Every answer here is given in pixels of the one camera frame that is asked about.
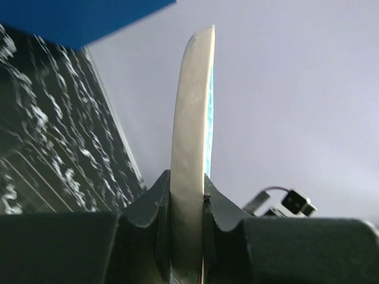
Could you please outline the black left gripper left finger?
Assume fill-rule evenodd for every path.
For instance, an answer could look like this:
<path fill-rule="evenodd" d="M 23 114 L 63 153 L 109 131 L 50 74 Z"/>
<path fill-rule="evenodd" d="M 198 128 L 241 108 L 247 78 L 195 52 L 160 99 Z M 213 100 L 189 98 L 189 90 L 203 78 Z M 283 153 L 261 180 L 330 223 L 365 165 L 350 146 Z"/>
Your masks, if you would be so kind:
<path fill-rule="evenodd" d="M 119 212 L 4 215 L 2 283 L 169 283 L 170 172 Z"/>

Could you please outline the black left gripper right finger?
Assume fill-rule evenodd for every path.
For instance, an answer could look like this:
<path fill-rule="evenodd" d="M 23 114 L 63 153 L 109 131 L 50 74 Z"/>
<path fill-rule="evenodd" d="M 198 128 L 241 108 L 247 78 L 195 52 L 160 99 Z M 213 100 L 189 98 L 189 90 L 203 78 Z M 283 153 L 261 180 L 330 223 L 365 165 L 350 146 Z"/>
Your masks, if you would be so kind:
<path fill-rule="evenodd" d="M 377 283 L 378 230 L 357 219 L 253 217 L 205 179 L 205 283 Z"/>

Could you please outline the blue and beige plate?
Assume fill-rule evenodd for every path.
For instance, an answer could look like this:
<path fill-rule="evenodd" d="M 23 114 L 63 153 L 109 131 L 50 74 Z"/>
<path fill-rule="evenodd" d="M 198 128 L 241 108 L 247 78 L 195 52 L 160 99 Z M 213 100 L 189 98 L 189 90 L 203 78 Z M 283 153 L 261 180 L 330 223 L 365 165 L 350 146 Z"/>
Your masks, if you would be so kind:
<path fill-rule="evenodd" d="M 171 150 L 171 267 L 175 283 L 201 283 L 204 179 L 213 143 L 213 66 L 216 29 L 188 40 L 176 93 Z"/>

